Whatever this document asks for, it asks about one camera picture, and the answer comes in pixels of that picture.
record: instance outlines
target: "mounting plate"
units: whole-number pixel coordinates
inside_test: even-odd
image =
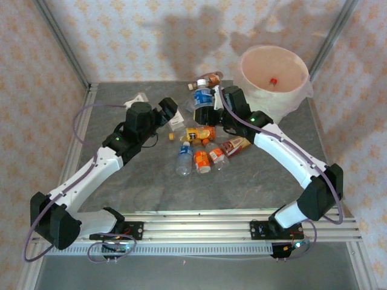
[[[132,236],[135,240],[142,240],[144,233],[144,223],[143,222],[123,222],[120,225],[122,231],[114,234],[127,234]],[[103,240],[103,241],[118,241],[115,237],[101,236],[99,234],[91,234],[89,237],[90,240]],[[120,240],[129,240],[127,237],[123,237]]]
[[[301,224],[295,224],[282,233],[275,234],[270,231],[268,221],[250,222],[250,235],[252,240],[302,240],[304,238],[304,234],[301,233],[303,232]]]

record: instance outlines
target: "glass panel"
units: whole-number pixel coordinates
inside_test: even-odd
[[[306,256],[287,262],[250,257],[132,256],[95,265],[85,256],[46,256],[35,289],[359,288],[345,243],[317,243]]]

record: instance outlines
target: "red object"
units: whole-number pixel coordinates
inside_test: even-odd
[[[270,83],[271,83],[272,85],[276,85],[276,84],[277,84],[277,80],[276,80],[275,78],[272,78],[272,79],[270,80]]]

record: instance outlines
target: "brown bottle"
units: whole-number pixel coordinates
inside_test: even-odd
[[[207,82],[208,88],[213,88],[216,85],[219,85],[220,80],[223,79],[223,74],[220,71],[209,72],[207,74],[203,74],[198,79],[205,79]],[[193,82],[188,84],[188,88],[190,91],[198,88],[198,83]]]

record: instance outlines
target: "wall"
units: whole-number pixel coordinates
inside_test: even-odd
[[[52,0],[90,82],[232,78],[254,44],[288,48],[310,65],[344,0]]]
[[[386,2],[360,1],[314,82],[312,102],[329,162],[345,173],[345,204],[387,289]]]
[[[1,1],[0,18],[0,280],[15,289],[29,200],[57,185],[85,91],[32,1]]]

